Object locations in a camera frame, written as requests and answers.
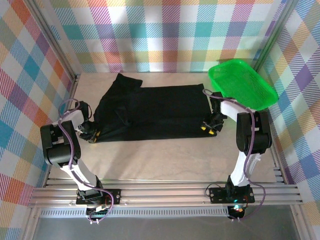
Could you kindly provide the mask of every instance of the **green plastic tray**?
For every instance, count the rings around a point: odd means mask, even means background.
[[[263,110],[278,101],[277,92],[245,61],[232,59],[208,71],[213,88],[254,110]]]

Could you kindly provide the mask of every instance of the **black cloth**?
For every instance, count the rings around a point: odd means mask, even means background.
[[[211,113],[203,84],[141,87],[142,82],[117,75],[93,115],[97,142],[211,136],[201,130]]]

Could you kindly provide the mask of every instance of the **plaid wallpaper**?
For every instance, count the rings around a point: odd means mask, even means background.
[[[40,127],[56,121],[67,76],[23,0],[0,0],[0,239],[18,238],[46,170]]]
[[[203,72],[232,58],[253,64],[286,0],[37,2],[75,72],[95,73]]]
[[[275,142],[320,239],[319,0],[298,2],[260,74],[279,95],[270,107]]]

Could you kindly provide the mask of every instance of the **purple cable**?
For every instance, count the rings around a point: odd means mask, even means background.
[[[252,149],[254,147],[254,142],[255,142],[255,129],[256,129],[256,121],[255,121],[255,116],[254,113],[251,111],[250,108],[238,103],[236,100],[230,99],[230,98],[225,98],[225,97],[219,97],[219,96],[212,96],[211,94],[213,94],[212,91],[208,90],[208,89],[203,89],[202,92],[208,96],[209,98],[212,99],[220,99],[220,100],[224,100],[230,103],[233,103],[235,105],[238,105],[239,107],[243,108],[244,110],[246,110],[248,113],[250,113],[251,116],[251,121],[252,121],[252,126],[251,126],[251,141],[250,141],[250,146],[249,146],[249,150],[248,150],[248,154],[246,155],[245,161],[244,161],[244,166],[243,166],[243,174],[246,177],[246,179],[248,180],[248,182],[252,185],[258,186],[260,188],[262,188],[263,191],[263,196],[262,196],[262,200],[259,204],[259,206],[248,216],[243,217],[241,220],[247,219],[250,216],[252,216],[253,214],[255,214],[256,212],[258,212],[262,206],[262,204],[264,203],[265,199],[266,199],[266,189],[264,188],[264,186],[255,183],[253,181],[250,180],[250,178],[247,175],[247,164],[249,161],[249,157],[251,155]]]
[[[101,192],[104,192],[106,194],[108,194],[111,198],[111,205],[110,207],[108,208],[108,212],[106,213],[106,215],[104,215],[104,217],[100,218],[99,220],[97,219],[96,221],[93,221],[92,218],[91,218],[91,214],[89,215],[89,220],[91,223],[99,223],[101,222],[102,220],[104,220],[111,212],[111,210],[113,209],[114,207],[114,203],[115,203],[115,199],[114,199],[114,196],[111,194],[111,192],[105,190],[105,189],[102,189],[102,188],[98,188],[98,187],[95,187],[95,186],[91,186],[90,184],[88,184],[87,182],[84,182],[74,171],[73,171],[73,168],[72,168],[72,161],[74,159],[74,156],[75,156],[75,146],[74,146],[74,143],[72,142],[72,139],[71,139],[71,136],[68,134],[68,132],[65,130],[65,128],[62,126],[62,120],[67,117],[69,114],[73,113],[74,111],[76,111],[78,109],[78,107],[80,106],[80,103],[77,99],[75,98],[70,98],[70,99],[67,99],[65,100],[63,103],[60,104],[60,106],[58,107],[58,111],[60,112],[60,109],[61,109],[61,106],[67,102],[70,102],[70,101],[76,101],[78,104],[77,104],[77,107],[75,107],[74,109],[72,109],[71,111],[67,111],[66,113],[64,113],[62,116],[60,116],[60,119],[58,120],[58,126],[59,128],[61,129],[61,131],[64,133],[64,135],[66,136],[66,138],[68,139],[69,143],[70,143],[70,160],[69,160],[69,163],[68,163],[68,168],[69,170],[71,171],[72,175],[74,176],[74,178],[80,182],[81,184],[83,184],[84,186],[88,187],[88,188],[91,188],[91,189],[94,189],[94,190],[97,190],[97,191],[101,191]]]

